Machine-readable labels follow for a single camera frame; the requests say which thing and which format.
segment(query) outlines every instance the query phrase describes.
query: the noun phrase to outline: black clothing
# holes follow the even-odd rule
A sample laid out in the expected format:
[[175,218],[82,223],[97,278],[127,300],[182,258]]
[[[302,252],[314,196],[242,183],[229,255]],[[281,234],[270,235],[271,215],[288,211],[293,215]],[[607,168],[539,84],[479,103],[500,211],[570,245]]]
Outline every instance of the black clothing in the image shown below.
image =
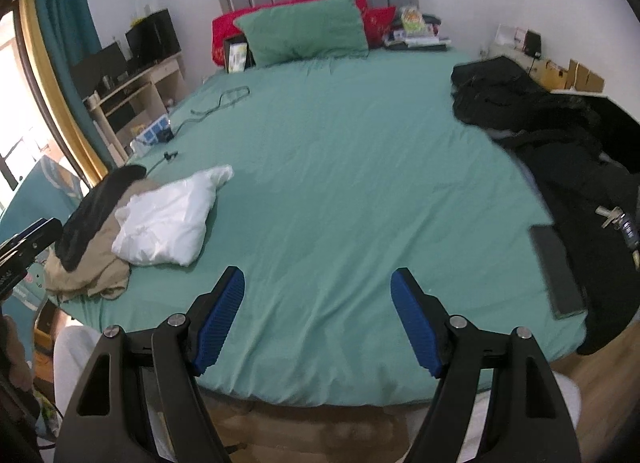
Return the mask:
[[583,97],[545,91],[506,57],[456,66],[454,114],[483,129],[516,134],[495,140],[532,172],[585,290],[589,354],[628,326],[640,306],[640,274],[620,231],[605,229],[598,206],[620,207],[636,217],[640,176],[600,160],[592,131],[600,125]]
[[111,171],[82,199],[62,227],[55,244],[56,256],[66,271],[78,268],[89,241],[102,227],[129,186],[146,176],[143,166],[123,166]]

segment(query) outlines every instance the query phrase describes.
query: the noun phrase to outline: white cloth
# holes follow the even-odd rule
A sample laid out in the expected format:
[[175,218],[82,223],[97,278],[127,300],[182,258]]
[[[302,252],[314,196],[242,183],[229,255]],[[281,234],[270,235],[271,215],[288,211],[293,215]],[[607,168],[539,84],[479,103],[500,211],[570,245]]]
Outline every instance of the white cloth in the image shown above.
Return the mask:
[[132,265],[191,265],[204,243],[216,189],[233,175],[231,166],[213,167],[132,196],[114,214],[120,232],[111,252]]
[[[573,380],[554,372],[558,387],[564,398],[564,403],[569,410],[571,421],[574,424],[574,429],[578,425],[578,419],[580,418],[580,389],[574,383]],[[465,441],[460,449],[460,455],[458,456],[458,463],[469,461],[476,457],[478,454],[478,447],[480,446],[480,438],[482,437],[482,430],[484,429],[484,421],[486,420],[486,413],[489,410],[489,396],[490,392],[479,393],[476,396],[474,402],[474,408],[471,412],[471,419],[469,420],[469,426],[466,429]],[[418,409],[405,414],[406,427],[409,434],[409,440],[414,442],[415,437],[418,435],[418,431],[422,426],[425,416],[427,415],[428,407]],[[407,453],[402,456],[396,463],[402,463]]]
[[[56,339],[53,348],[53,379],[56,405],[62,414],[66,413],[76,383],[78,383],[99,339],[100,333],[86,326],[68,326]],[[161,402],[158,386],[154,385],[155,381],[155,376],[151,371],[145,372],[143,382],[151,432],[154,435],[158,455],[169,461],[176,461],[174,453],[170,449],[171,445],[166,430],[158,414],[158,411],[161,410]]]

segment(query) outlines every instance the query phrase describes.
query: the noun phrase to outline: green bed sheet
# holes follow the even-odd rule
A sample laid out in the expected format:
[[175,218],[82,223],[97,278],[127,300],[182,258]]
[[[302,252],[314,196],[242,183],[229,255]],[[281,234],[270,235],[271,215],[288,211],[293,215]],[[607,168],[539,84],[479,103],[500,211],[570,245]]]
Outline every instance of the green bed sheet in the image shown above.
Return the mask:
[[172,114],[174,128],[223,90],[247,85],[251,95],[187,123],[141,162],[178,151],[151,174],[163,183],[234,167],[200,258],[133,268],[119,299],[64,308],[97,329],[155,327],[239,266],[244,300],[198,383],[300,406],[433,396],[437,382],[418,366],[391,301],[401,266],[480,328],[525,325],[549,359],[575,350],[584,317],[554,319],[527,233],[549,216],[514,161],[452,114],[449,76],[465,60],[378,51],[214,75]]

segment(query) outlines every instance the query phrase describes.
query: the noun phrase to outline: computer monitor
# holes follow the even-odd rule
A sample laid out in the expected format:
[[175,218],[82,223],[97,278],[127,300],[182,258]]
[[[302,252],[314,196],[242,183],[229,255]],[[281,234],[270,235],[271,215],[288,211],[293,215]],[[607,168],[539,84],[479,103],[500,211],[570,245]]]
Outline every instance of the computer monitor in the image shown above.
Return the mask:
[[103,76],[108,75],[114,81],[127,71],[127,61],[117,42],[89,55],[69,71],[81,99],[94,92]]
[[180,52],[174,24],[167,9],[155,12],[127,32],[133,60],[139,68]]

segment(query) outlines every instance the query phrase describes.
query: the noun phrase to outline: wooden floor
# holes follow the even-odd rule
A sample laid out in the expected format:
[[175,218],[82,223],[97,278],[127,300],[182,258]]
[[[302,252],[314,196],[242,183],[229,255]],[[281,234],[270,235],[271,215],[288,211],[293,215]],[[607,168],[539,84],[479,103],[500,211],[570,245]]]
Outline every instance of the wooden floor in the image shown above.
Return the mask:
[[640,323],[593,355],[571,354],[551,366],[580,387],[582,413],[576,432],[582,461],[593,463],[640,399]]
[[[68,317],[58,322],[56,330]],[[640,323],[593,355],[571,354],[551,365],[580,387],[577,435],[583,462],[594,463],[640,400]],[[231,456],[234,463],[394,463],[408,446],[401,415],[377,407],[215,403],[207,400],[207,408],[222,442],[247,444]]]

